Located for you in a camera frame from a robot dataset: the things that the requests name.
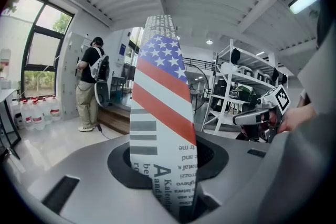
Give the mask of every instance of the railing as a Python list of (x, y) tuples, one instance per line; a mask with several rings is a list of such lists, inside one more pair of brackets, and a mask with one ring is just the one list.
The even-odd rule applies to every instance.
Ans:
[(213, 62), (207, 62), (207, 61), (185, 58), (185, 57), (183, 57), (183, 62), (186, 66), (196, 66), (200, 69), (211, 70), (211, 71), (215, 70), (215, 64)]

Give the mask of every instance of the black window frame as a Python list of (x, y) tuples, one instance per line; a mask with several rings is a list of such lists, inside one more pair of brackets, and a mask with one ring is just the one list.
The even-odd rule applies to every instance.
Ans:
[[(74, 17), (74, 14), (62, 9), (61, 7), (58, 7), (57, 5), (53, 4), (53, 3), (50, 3), (48, 0), (37, 0), (39, 2), (42, 2), (43, 5), (41, 7), (41, 9), (39, 10), (39, 12), (37, 13), (37, 16), (32, 24), (32, 27), (30, 29), (30, 32), (28, 34), (28, 38), (27, 38), (27, 41), (26, 41), (26, 46), (25, 46), (25, 49), (24, 49), (24, 53), (23, 53), (23, 58), (22, 58), (22, 65), (21, 65), (21, 82), (20, 82), (20, 90), (21, 90), (21, 98), (26, 98), (25, 96), (25, 71), (51, 71), (51, 72), (55, 72), (55, 83), (54, 83), (54, 92), (56, 94), (56, 79), (57, 79), (57, 67), (58, 67), (58, 56), (60, 55), (60, 52), (61, 52), (61, 48), (62, 48), (62, 44), (63, 44), (63, 41), (64, 41), (64, 37), (69, 29), (69, 26), (73, 20), (73, 17)], [(54, 30), (50, 30), (50, 29), (47, 29), (47, 28), (44, 28), (44, 27), (41, 27), (41, 26), (38, 26), (36, 25), (44, 8), (46, 6), (50, 6), (52, 8), (55, 8), (57, 10), (59, 10), (60, 12), (68, 15), (71, 17), (71, 20), (68, 24), (68, 27), (65, 31), (64, 34), (61, 34), (59, 32), (56, 32)], [(35, 33), (39, 33), (39, 34), (42, 34), (42, 35), (46, 35), (46, 36), (50, 36), (50, 37), (54, 37), (54, 38), (58, 38), (60, 39), (60, 42), (58, 44), (58, 47), (57, 47), (57, 50), (56, 50), (56, 54), (55, 54), (55, 58), (56, 61), (54, 62), (54, 65), (53, 66), (45, 66), (45, 65), (32, 65), (32, 64), (28, 64), (28, 57), (29, 57), (29, 52), (30, 52), (30, 46), (31, 46), (31, 43), (33, 41), (33, 37), (34, 37), (34, 34)], [(38, 95), (39, 97), (45, 97), (45, 96), (51, 96), (51, 95)]]

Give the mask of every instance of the man wearing black shirt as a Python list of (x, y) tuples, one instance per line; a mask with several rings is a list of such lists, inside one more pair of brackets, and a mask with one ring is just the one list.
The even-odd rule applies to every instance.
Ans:
[(98, 105), (94, 95), (96, 80), (91, 75), (90, 66), (92, 67), (100, 58), (96, 48), (100, 50), (101, 55), (104, 55), (101, 48), (103, 40), (96, 37), (91, 45), (92, 48), (86, 50), (82, 60), (77, 64), (77, 68), (82, 70), (82, 76), (76, 89), (77, 109), (83, 123), (83, 126), (78, 128), (80, 132), (92, 131), (97, 123)]

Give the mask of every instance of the gray bar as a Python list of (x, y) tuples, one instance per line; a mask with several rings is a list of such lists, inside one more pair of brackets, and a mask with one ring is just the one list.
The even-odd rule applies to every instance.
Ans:
[(131, 121), (131, 131), (156, 131), (156, 121)]
[(131, 109), (131, 114), (149, 114), (146, 109)]
[(157, 155), (156, 146), (130, 146), (130, 154), (138, 155)]
[(130, 140), (156, 140), (156, 135), (149, 134), (131, 134)]

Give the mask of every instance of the khaki pants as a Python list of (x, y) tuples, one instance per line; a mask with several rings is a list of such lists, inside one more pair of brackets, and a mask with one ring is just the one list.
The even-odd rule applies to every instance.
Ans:
[(98, 105), (94, 83), (80, 81), (76, 89), (77, 109), (84, 128), (93, 128), (97, 124)]

